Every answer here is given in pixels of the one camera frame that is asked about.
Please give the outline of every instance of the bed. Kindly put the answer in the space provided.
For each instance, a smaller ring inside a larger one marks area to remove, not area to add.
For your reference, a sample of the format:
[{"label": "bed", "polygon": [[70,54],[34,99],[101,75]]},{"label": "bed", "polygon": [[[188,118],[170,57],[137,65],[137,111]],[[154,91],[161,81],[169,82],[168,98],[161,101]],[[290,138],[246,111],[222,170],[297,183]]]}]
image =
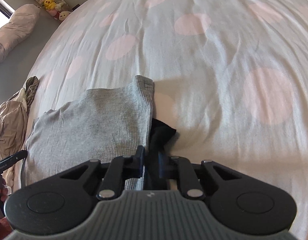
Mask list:
[{"label": "bed", "polygon": [[[289,192],[308,237],[308,0],[88,0],[29,76],[33,119],[91,88],[155,82],[171,155],[212,159]],[[15,186],[19,187],[19,166]]]}]

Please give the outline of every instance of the gray gripper pad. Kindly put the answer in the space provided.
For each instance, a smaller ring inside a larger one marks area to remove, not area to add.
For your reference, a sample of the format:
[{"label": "gray gripper pad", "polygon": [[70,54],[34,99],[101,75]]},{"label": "gray gripper pad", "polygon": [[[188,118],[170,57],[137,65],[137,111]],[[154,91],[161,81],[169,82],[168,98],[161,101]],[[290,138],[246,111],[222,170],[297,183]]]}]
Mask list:
[{"label": "gray gripper pad", "polygon": [[6,240],[296,240],[287,230],[248,236],[219,223],[202,201],[179,191],[124,191],[100,201],[81,225],[67,232],[33,236],[14,230]]}]

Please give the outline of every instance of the yellow plush toy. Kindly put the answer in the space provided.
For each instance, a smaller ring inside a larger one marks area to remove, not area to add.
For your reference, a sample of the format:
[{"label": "yellow plush toy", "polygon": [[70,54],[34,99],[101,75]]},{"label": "yellow plush toy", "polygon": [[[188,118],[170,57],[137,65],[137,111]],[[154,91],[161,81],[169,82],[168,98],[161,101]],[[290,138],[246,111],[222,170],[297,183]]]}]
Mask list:
[{"label": "yellow plush toy", "polygon": [[44,6],[46,10],[53,10],[56,6],[56,3],[53,0],[45,0]]}]

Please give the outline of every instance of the black cloth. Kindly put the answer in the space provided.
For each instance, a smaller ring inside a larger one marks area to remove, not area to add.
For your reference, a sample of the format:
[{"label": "black cloth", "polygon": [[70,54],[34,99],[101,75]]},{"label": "black cloth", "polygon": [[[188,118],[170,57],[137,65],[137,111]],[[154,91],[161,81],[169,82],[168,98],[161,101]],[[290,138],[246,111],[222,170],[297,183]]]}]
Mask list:
[{"label": "black cloth", "polygon": [[167,190],[166,179],[159,178],[158,153],[165,154],[164,145],[175,135],[176,130],[167,124],[152,119],[149,150],[144,158],[145,174],[143,190]]}]

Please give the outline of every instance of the white pillow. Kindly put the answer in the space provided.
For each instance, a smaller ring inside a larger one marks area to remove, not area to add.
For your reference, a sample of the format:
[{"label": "white pillow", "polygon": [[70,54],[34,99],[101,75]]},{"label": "white pillow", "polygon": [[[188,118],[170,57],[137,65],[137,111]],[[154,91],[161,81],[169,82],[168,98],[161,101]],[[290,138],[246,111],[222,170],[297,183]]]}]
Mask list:
[{"label": "white pillow", "polygon": [[33,31],[41,9],[34,4],[19,7],[10,17],[9,22],[0,28],[0,62],[21,41]]}]

